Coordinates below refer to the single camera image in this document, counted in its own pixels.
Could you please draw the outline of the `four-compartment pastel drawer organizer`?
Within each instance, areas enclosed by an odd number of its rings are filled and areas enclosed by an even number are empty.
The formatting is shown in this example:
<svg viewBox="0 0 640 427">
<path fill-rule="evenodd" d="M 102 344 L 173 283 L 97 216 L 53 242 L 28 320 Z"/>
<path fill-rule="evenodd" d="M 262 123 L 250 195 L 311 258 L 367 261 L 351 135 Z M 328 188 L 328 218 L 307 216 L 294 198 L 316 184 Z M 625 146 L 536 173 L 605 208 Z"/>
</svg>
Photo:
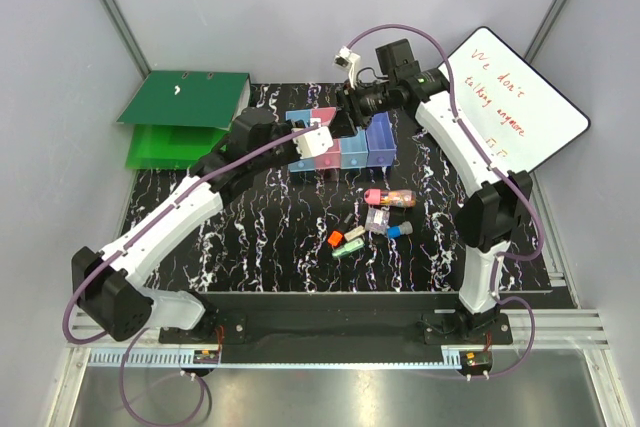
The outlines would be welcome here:
<svg viewBox="0 0 640 427">
<path fill-rule="evenodd" d="M 326 153 L 302 159 L 288 166 L 290 172 L 328 169 L 364 169 L 390 167 L 396 158 L 397 146 L 387 113 L 376 114 L 365 130 L 358 129 L 353 137 L 336 139 Z"/>
</svg>

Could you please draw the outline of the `pink capped pencil tube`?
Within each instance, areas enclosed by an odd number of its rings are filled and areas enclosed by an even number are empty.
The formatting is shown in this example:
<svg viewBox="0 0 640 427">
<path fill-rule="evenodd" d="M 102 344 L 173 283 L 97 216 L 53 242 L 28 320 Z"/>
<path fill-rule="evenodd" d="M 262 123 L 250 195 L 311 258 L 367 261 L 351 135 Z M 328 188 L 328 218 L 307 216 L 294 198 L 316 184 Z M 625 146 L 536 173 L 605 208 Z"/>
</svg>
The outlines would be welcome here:
<svg viewBox="0 0 640 427">
<path fill-rule="evenodd" d="M 388 206 L 406 209 L 413 208 L 416 205 L 416 194 L 407 189 L 368 189 L 364 192 L 364 200 L 366 204 L 370 206 Z"/>
</svg>

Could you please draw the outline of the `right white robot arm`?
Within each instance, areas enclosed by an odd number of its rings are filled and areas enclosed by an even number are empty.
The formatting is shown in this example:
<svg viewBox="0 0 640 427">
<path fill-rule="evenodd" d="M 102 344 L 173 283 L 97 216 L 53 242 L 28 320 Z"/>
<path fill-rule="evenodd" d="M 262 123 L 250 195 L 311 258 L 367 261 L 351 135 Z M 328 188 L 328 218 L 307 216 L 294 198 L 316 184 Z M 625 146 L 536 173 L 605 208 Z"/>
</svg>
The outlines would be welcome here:
<svg viewBox="0 0 640 427">
<path fill-rule="evenodd" d="M 527 171 L 502 170 L 481 146 L 469 119 L 456 104 L 451 64 L 424 70 L 406 39 L 377 48 L 381 79 L 358 79 L 360 57 L 342 47 L 334 58 L 347 79 L 337 91 L 329 125 L 333 138 L 368 128 L 377 114 L 403 110 L 435 140 L 457 172 L 466 201 L 454 217 L 465 245 L 465 264 L 455 310 L 439 320 L 426 318 L 426 332 L 476 343 L 497 324 L 501 300 L 498 271 L 514 230 L 529 213 L 532 179 Z"/>
</svg>

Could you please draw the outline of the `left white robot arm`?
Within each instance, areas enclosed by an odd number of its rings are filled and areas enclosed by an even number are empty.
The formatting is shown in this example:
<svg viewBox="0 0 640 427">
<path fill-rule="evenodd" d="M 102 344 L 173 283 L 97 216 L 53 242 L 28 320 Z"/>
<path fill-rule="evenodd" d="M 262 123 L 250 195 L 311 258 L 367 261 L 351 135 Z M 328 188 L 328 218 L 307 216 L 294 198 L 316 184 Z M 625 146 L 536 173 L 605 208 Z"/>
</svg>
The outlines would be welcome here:
<svg viewBox="0 0 640 427">
<path fill-rule="evenodd" d="M 62 318 L 66 340 L 83 345 L 100 338 L 72 334 L 71 314 L 79 308 L 102 336 L 117 342 L 147 328 L 179 329 L 193 342 L 208 341 L 216 308 L 196 292 L 150 289 L 147 278 L 192 231 L 250 188 L 257 174 L 315 158 L 332 142 L 319 123 L 281 122 L 269 110 L 245 109 L 155 210 L 101 250 L 83 247 L 74 254 L 73 294 Z"/>
</svg>

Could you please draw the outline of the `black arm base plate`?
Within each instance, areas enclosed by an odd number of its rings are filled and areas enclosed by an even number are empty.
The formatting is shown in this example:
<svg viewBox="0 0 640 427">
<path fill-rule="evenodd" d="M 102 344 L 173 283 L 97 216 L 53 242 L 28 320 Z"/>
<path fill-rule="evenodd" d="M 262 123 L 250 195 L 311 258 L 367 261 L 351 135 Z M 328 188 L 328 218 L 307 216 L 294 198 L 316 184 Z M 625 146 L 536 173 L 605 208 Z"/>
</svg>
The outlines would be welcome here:
<svg viewBox="0 0 640 427">
<path fill-rule="evenodd" d="M 516 323 L 529 319 L 517 303 L 484 314 L 471 329 L 448 293 L 208 293 L 215 313 L 195 333 L 164 328 L 162 344 L 220 340 L 225 364 L 427 364 L 444 346 L 512 347 Z"/>
</svg>

